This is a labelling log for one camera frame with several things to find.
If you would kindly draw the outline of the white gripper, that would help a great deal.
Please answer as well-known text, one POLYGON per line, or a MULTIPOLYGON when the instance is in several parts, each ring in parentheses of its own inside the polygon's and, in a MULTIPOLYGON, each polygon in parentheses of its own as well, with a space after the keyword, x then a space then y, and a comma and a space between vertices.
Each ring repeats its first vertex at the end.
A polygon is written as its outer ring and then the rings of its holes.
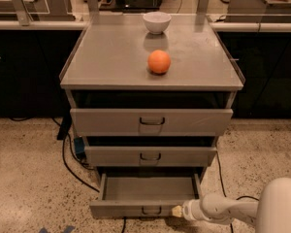
POLYGON ((185 201, 182 206, 177 205, 172 208, 172 216, 184 217, 186 220, 203 220, 204 214, 202 212, 199 200, 185 201))

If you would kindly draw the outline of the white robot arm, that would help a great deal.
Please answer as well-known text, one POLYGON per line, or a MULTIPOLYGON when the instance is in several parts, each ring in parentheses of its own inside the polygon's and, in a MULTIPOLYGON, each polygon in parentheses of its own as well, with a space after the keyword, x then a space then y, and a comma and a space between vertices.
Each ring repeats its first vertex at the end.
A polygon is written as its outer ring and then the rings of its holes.
POLYGON ((255 233, 291 233, 291 179, 271 181, 258 201, 234 200, 211 193, 173 207, 172 215, 217 224, 229 224, 235 218, 252 225, 255 233))

